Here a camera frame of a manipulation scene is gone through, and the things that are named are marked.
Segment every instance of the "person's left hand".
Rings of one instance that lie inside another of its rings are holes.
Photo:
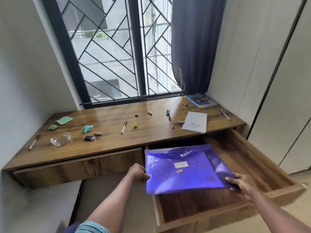
[[[127,174],[133,178],[133,182],[138,182],[140,180],[146,180],[150,178],[150,174],[145,173],[145,168],[142,165],[139,165],[138,163],[134,164],[132,167],[130,167]]]

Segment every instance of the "drawer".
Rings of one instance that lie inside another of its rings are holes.
[[[191,141],[193,144],[212,144],[231,171],[250,175],[257,187],[280,206],[293,202],[306,190],[234,130],[198,137],[196,142]],[[176,146],[161,144],[159,149],[169,147]],[[160,194],[153,198],[157,232],[200,233],[256,214],[253,204],[228,189]]]
[[[133,164],[144,164],[142,148],[58,162],[13,172],[30,189],[127,171]]]

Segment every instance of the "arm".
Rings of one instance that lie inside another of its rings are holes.
[[[254,203],[272,233],[311,233],[311,228],[262,194],[249,176],[235,174],[235,177],[237,179],[226,177],[226,180],[239,185],[244,196]]]
[[[125,205],[132,185],[149,177],[150,175],[145,174],[143,166],[134,164],[114,191],[92,212],[87,221],[99,223],[111,233],[120,232]]]

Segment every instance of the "window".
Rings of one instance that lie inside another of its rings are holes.
[[[171,0],[43,0],[85,108],[176,96]]]

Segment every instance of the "dark blue curtain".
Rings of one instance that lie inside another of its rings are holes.
[[[208,90],[225,3],[173,0],[172,68],[184,95]]]

